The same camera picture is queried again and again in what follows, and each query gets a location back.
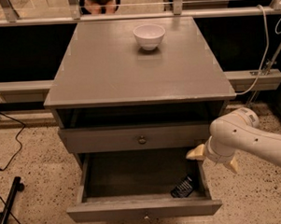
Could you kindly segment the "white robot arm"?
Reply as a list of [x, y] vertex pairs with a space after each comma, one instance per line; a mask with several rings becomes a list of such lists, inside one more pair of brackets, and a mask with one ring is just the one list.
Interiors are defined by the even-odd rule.
[[238, 171], [235, 151], [240, 149], [281, 167], [281, 134], [258, 129], [259, 118], [254, 111], [241, 107], [218, 117], [209, 126], [210, 138], [187, 152], [188, 160], [209, 159], [222, 163], [233, 173]]

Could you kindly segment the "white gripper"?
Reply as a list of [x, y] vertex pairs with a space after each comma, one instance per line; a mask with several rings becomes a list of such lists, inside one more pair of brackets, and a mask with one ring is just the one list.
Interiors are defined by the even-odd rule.
[[188, 151], [186, 159], [190, 161], [204, 161], [207, 157], [215, 163], [225, 163], [224, 166], [236, 175], [238, 172], [238, 162], [234, 154], [234, 148], [222, 144], [215, 137], [211, 136], [205, 144], [200, 144], [195, 149]]

